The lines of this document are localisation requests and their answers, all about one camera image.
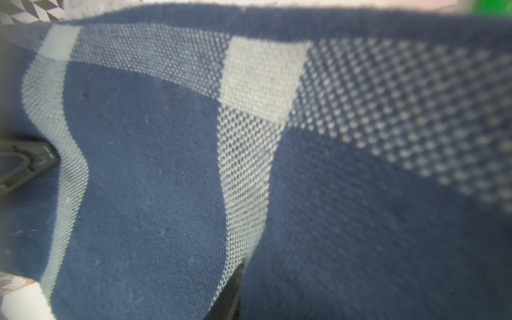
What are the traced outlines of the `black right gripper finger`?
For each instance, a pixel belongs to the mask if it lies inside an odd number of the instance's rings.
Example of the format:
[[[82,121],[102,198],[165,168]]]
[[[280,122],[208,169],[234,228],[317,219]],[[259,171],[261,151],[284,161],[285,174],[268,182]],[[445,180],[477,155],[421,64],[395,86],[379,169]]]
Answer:
[[[241,283],[245,262],[237,266],[229,281],[205,316],[205,320],[240,320]]]

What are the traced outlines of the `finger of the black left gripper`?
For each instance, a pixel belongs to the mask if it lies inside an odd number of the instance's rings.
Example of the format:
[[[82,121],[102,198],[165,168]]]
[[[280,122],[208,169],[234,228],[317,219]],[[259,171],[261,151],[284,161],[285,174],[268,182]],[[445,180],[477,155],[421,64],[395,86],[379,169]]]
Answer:
[[[60,158],[43,140],[1,140],[1,196],[13,193],[56,166]]]

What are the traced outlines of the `navy plaid scarf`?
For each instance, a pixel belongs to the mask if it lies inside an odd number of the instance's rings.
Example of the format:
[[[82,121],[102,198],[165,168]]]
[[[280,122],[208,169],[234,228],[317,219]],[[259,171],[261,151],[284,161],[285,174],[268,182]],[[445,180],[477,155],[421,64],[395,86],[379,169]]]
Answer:
[[[168,3],[1,27],[1,270],[54,319],[511,318],[511,20]]]

